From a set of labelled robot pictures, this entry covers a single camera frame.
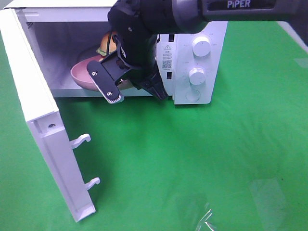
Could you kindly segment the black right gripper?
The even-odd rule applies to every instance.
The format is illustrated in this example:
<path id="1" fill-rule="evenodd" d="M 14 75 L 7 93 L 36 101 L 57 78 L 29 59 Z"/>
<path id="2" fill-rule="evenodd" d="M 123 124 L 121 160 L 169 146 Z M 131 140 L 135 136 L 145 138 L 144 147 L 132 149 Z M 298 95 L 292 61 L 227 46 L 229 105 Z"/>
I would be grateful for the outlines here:
<path id="1" fill-rule="evenodd" d="M 140 35 L 124 38 L 119 32 L 113 35 L 117 55 L 129 68 L 124 79 L 162 101 L 168 97 L 156 61 L 157 36 Z"/>

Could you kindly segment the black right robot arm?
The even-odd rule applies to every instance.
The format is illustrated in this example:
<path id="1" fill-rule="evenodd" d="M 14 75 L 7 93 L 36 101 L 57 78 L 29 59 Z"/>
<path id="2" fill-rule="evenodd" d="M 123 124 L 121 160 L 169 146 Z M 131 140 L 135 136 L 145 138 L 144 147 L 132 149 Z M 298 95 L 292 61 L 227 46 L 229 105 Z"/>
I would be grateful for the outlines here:
<path id="1" fill-rule="evenodd" d="M 305 0 L 119 0 L 108 21 L 124 63 L 139 68 L 128 80 L 160 100 L 167 93 L 154 59 L 159 34 L 194 34 L 212 21 L 285 21 L 308 40 Z"/>

